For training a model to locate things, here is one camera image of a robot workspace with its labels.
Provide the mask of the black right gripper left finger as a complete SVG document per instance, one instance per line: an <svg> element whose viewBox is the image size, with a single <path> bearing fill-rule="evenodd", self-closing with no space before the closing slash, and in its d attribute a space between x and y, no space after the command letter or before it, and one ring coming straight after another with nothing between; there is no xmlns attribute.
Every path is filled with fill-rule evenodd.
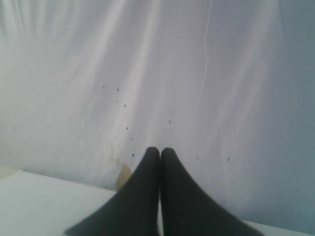
<svg viewBox="0 0 315 236"><path fill-rule="evenodd" d="M157 236L160 155L146 149L129 180L100 209L65 231L66 236Z"/></svg>

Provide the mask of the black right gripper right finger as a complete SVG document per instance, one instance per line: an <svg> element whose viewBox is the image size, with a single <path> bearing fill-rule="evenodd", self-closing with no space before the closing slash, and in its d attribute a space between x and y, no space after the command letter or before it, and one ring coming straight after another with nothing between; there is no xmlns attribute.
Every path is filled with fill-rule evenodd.
<svg viewBox="0 0 315 236"><path fill-rule="evenodd" d="M176 152L161 153L160 197L166 236L260 236L226 211L193 180Z"/></svg>

